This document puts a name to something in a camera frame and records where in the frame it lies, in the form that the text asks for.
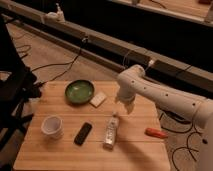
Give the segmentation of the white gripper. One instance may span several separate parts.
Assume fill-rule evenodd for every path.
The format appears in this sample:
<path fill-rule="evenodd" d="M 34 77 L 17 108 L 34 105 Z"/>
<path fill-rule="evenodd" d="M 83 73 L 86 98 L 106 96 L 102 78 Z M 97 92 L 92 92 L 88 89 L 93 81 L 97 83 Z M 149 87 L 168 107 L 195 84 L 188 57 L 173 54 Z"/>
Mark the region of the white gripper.
<path fill-rule="evenodd" d="M 134 110 L 134 106 L 135 106 L 134 99 L 130 101 L 122 101 L 119 97 L 116 97 L 115 102 L 122 103 L 127 114 L 130 114 Z"/>

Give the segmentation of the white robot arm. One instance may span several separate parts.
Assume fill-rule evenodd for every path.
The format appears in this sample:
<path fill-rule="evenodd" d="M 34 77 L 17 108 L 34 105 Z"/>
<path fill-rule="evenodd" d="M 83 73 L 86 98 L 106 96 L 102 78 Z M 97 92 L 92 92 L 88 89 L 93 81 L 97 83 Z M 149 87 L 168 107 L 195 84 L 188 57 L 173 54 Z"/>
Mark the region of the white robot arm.
<path fill-rule="evenodd" d="M 117 76 L 118 99 L 131 102 L 139 94 L 202 128 L 196 171 L 213 171 L 213 100 L 147 81 L 144 76 L 140 65 L 122 71 Z"/>

